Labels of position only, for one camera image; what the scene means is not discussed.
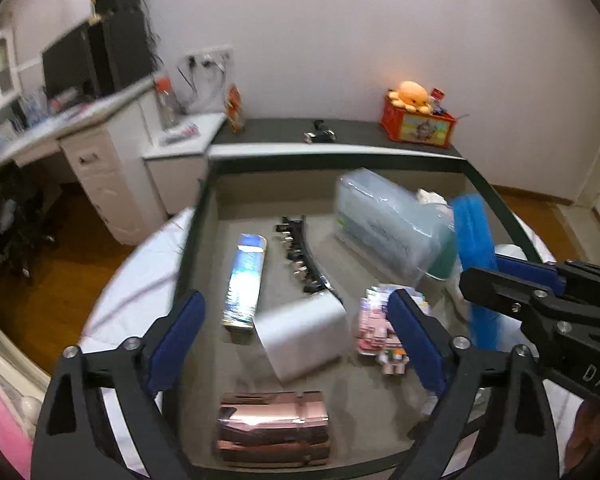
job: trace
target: blue gripper pad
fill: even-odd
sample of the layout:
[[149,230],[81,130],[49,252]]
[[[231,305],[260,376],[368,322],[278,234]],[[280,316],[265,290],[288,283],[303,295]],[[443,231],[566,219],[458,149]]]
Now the blue gripper pad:
[[567,282],[562,276],[558,275],[555,266],[534,264],[510,256],[501,256],[500,254],[496,256],[496,263],[498,264],[498,271],[503,274],[515,276],[526,282],[548,286],[556,296],[564,294]]
[[[175,320],[170,319],[172,314],[175,315]],[[164,329],[166,323],[171,323],[157,345],[154,348],[147,348],[151,353],[147,356],[148,366],[144,384],[146,391],[152,397],[174,385],[180,375],[184,357],[204,319],[205,299],[200,292],[194,292],[184,305],[177,307],[177,312],[172,311],[168,316],[157,319],[151,325],[145,335],[149,345],[152,330]]]
[[398,291],[389,296],[386,304],[386,318],[391,323],[402,347],[407,351],[411,365],[424,389],[441,396],[446,389],[446,370],[443,357],[424,330],[423,323],[437,328],[441,336],[448,340],[448,333],[435,318],[428,318],[418,305],[411,300],[407,304]]
[[[452,202],[454,229],[458,242],[458,256],[462,269],[498,270],[489,221],[482,198],[477,194],[465,195]],[[471,329],[478,348],[498,349],[498,313],[472,304]]]

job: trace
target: brown floor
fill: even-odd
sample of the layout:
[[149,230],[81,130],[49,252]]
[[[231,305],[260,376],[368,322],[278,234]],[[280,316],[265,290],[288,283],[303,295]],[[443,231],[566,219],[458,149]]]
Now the brown floor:
[[78,341],[102,289],[134,249],[113,239],[81,190],[64,192],[50,218],[58,247],[42,248],[32,285],[7,274],[0,286],[0,328],[47,372]]
[[561,213],[549,202],[501,194],[509,208],[531,227],[558,262],[582,259],[570,235],[562,225]]

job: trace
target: cabinet drawer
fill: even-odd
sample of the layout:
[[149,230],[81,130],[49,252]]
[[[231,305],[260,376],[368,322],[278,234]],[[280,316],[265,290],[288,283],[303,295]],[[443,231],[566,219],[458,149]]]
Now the cabinet drawer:
[[60,145],[78,177],[107,173],[120,167],[116,149],[104,129],[69,137]]
[[88,176],[80,183],[117,241],[136,245],[148,236],[144,218],[119,171]]

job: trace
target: shiny metallic container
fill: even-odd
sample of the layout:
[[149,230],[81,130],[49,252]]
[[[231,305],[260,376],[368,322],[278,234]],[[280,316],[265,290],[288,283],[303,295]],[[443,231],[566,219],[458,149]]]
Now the shiny metallic container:
[[322,393],[224,394],[218,450],[237,467],[325,464],[331,445]]

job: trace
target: octopus plush toy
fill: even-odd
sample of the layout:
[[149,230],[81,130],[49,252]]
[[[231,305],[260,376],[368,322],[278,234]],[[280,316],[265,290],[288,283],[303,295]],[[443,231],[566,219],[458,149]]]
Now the octopus plush toy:
[[403,81],[397,91],[388,93],[391,104],[398,108],[404,108],[408,112],[419,112],[430,114],[433,111],[429,104],[429,94],[418,83]]

